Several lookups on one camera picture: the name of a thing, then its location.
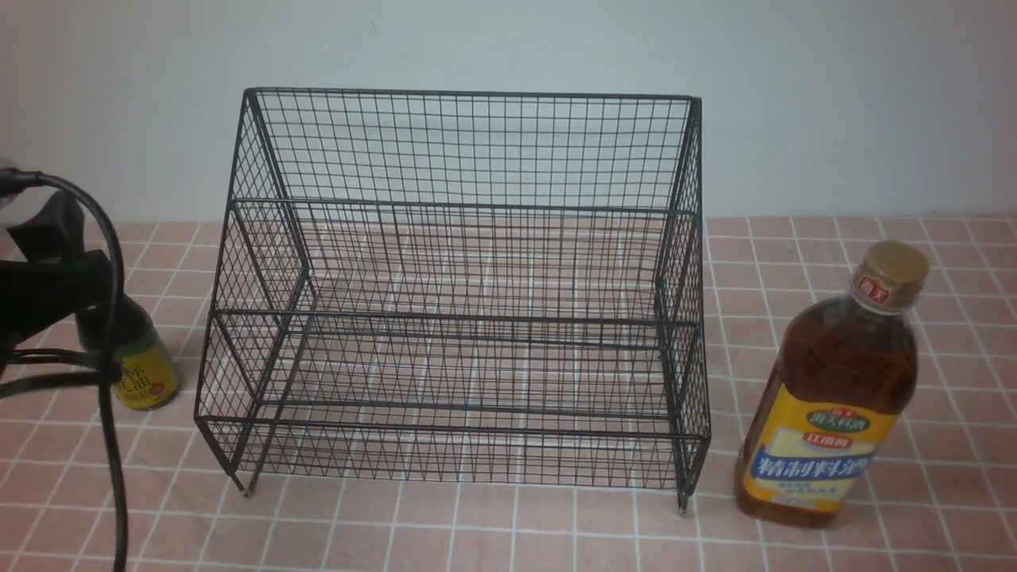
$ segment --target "tiled countertop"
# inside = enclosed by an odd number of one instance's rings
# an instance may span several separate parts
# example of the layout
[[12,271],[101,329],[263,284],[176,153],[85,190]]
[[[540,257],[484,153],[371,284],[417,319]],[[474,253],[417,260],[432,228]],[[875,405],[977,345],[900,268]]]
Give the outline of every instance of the tiled countertop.
[[[158,411],[117,407],[134,570],[1017,570],[1017,217],[715,219],[707,231],[714,437],[681,517],[669,492],[273,474],[244,499],[191,420],[219,225],[121,224],[128,293],[185,379]],[[881,237],[935,267],[912,317],[914,400],[832,527],[747,519],[731,466],[776,343]],[[73,347],[73,325],[35,343]],[[94,391],[0,402],[0,572],[108,571],[108,490]]]

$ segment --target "bottle cap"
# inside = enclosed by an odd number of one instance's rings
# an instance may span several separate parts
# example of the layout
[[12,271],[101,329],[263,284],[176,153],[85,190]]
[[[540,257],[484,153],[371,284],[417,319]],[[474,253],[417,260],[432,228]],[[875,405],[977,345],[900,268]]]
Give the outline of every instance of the bottle cap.
[[928,275],[924,254],[903,242],[884,240],[869,247],[851,277],[851,292],[873,309],[902,312],[917,301]]

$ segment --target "yellow label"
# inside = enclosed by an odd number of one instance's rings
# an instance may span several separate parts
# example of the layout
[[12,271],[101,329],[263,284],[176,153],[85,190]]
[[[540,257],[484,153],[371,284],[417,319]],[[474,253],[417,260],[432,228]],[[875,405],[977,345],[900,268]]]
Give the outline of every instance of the yellow label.
[[801,401],[781,385],[742,484],[764,502],[836,512],[895,422],[897,415]]
[[113,386],[113,393],[131,409],[155,407],[173,397],[180,387],[169,352],[158,338],[147,349],[117,357],[117,361],[123,377]]

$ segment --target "wire rack frame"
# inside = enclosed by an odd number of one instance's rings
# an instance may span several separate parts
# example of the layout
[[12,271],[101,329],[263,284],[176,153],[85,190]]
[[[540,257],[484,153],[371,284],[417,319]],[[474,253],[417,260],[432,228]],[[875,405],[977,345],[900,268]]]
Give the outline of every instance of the wire rack frame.
[[700,133],[685,97],[245,92],[194,411],[224,470],[684,507]]

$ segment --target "black wire rack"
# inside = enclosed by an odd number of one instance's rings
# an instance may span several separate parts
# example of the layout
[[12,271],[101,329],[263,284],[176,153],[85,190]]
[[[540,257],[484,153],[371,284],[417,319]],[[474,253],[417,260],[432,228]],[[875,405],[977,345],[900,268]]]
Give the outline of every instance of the black wire rack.
[[223,468],[683,507],[700,136],[687,97],[248,90],[195,405]]

